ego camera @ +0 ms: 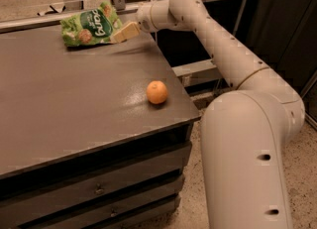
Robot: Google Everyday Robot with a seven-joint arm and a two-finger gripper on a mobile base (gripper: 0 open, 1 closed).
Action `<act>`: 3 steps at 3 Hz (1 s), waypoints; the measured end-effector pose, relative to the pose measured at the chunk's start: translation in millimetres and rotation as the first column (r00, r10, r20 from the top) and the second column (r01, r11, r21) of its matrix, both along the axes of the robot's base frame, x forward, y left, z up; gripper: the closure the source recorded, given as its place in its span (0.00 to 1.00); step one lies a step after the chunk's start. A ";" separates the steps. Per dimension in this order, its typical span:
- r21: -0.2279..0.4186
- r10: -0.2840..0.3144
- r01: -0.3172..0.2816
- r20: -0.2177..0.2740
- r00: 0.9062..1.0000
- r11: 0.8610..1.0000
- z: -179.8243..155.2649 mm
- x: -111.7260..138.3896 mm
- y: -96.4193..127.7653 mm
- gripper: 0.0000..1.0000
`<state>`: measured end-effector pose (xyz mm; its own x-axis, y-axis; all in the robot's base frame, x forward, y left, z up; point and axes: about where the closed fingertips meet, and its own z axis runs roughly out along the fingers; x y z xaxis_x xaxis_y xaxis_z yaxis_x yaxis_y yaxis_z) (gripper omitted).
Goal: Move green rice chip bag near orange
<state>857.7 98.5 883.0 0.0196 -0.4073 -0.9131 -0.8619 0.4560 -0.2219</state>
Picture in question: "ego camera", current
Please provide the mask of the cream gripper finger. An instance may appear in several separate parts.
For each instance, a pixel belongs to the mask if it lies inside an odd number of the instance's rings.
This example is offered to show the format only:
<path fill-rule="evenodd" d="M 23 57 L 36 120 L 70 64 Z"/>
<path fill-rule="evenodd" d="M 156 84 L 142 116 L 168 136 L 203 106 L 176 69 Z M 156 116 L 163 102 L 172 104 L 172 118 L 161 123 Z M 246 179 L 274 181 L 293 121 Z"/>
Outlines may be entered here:
<path fill-rule="evenodd" d="M 127 22 L 121 29 L 110 37 L 110 42 L 113 44 L 122 43 L 130 40 L 140 34 L 140 28 L 136 22 Z"/>

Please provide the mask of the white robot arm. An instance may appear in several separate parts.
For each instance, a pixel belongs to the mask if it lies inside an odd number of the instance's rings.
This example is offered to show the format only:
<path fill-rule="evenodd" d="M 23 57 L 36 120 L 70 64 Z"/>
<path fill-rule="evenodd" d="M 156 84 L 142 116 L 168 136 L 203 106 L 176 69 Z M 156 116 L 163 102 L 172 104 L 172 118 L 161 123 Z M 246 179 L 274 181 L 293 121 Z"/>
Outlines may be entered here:
<path fill-rule="evenodd" d="M 201 118 L 210 229 L 293 229 L 281 148 L 304 124 L 299 94 L 201 0 L 142 2 L 136 20 L 144 32 L 193 32 L 231 87 Z"/>

